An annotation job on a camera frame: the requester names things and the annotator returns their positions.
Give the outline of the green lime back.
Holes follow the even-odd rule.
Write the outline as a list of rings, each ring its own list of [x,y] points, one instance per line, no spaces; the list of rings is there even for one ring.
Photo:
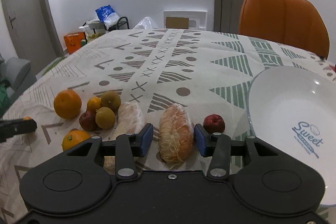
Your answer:
[[[105,92],[101,96],[101,105],[102,107],[110,108],[113,112],[117,112],[121,105],[121,98],[114,91]]]

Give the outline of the patterned tablecloth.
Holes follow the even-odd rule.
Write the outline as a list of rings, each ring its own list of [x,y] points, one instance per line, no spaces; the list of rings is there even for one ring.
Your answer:
[[[14,223],[27,210],[19,182],[31,168],[62,151],[62,140],[80,127],[54,112],[53,101],[73,90],[86,103],[114,91],[137,103],[159,128],[162,113],[178,103],[193,123],[221,115],[235,140],[251,133],[246,100],[253,78],[277,66],[291,66],[335,81],[330,64],[316,54],[249,36],[188,30],[122,30],[88,43],[29,87],[5,119],[31,117],[37,130],[1,144],[1,218]]]

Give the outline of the orange leather chair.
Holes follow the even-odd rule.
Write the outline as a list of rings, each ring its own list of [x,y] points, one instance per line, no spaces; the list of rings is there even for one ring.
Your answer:
[[[301,48],[327,58],[330,40],[317,9],[307,0],[244,0],[239,34]]]

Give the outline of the small mandarin orange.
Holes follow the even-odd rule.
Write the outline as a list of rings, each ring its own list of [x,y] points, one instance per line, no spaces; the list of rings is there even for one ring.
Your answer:
[[[87,110],[91,112],[96,112],[100,107],[101,104],[101,98],[99,97],[91,97],[87,102]]]

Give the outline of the clear plastic bag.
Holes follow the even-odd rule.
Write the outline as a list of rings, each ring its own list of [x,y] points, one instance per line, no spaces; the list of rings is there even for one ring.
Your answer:
[[[150,17],[146,16],[142,20],[140,20],[134,27],[134,30],[153,30],[158,29],[158,25],[155,21]]]

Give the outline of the blue white plastic bag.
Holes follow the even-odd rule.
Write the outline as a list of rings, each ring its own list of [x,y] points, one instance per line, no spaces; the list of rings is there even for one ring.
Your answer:
[[[95,11],[98,19],[100,22],[104,23],[107,29],[117,24],[118,20],[120,19],[120,16],[110,5],[99,7]]]

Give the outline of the peeled pomelo piece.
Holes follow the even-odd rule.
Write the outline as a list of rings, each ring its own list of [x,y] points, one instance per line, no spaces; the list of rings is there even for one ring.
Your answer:
[[[159,154],[167,164],[182,164],[192,153],[194,127],[182,105],[174,103],[159,121]]]
[[[137,134],[145,125],[145,115],[138,103],[122,103],[117,113],[117,127],[112,132],[110,140],[116,140],[123,134]]]

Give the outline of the white foam packaging frame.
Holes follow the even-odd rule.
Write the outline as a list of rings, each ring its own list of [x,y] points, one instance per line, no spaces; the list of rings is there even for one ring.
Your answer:
[[[164,26],[166,28],[206,30],[207,12],[192,10],[163,11]]]

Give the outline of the green lime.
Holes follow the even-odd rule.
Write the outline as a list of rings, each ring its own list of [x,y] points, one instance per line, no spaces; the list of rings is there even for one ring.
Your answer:
[[[115,119],[114,112],[108,107],[101,107],[96,112],[96,124],[104,130],[112,128]]]
[[[110,108],[113,112],[117,112],[121,105],[121,98],[114,91],[105,92],[101,96],[101,105],[102,107]]]

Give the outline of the white bakery plate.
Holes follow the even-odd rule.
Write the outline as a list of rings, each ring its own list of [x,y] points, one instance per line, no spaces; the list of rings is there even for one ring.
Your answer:
[[[335,84],[304,69],[274,67],[252,81],[247,115],[253,134],[315,169],[323,206],[335,206]]]

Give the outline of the large orange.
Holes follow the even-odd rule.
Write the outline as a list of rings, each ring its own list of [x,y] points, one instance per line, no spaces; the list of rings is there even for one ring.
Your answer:
[[[62,141],[62,149],[66,151],[79,143],[89,139],[91,136],[82,130],[73,129],[68,134],[66,134]]]
[[[63,90],[54,99],[55,113],[63,119],[74,119],[81,111],[82,101],[73,90]]]

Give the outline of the orange box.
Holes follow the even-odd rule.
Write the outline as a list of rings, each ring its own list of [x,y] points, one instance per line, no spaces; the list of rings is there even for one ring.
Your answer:
[[[81,48],[81,41],[85,39],[83,32],[67,34],[64,37],[66,50],[69,54],[76,52]]]

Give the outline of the grey door left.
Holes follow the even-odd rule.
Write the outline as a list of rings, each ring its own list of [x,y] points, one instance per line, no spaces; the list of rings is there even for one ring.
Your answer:
[[[48,0],[2,0],[2,7],[16,53],[34,74],[63,56]]]

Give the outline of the lone red apple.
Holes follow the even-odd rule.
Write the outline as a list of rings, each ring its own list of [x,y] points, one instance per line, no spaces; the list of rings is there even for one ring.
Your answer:
[[[224,119],[218,114],[211,114],[206,116],[203,121],[203,128],[209,133],[224,133],[225,130]]]

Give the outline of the grey cushion seat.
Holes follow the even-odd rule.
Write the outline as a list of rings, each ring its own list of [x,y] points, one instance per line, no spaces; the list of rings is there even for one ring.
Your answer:
[[[31,67],[30,60],[11,57],[5,61],[1,57],[1,82],[16,91]]]

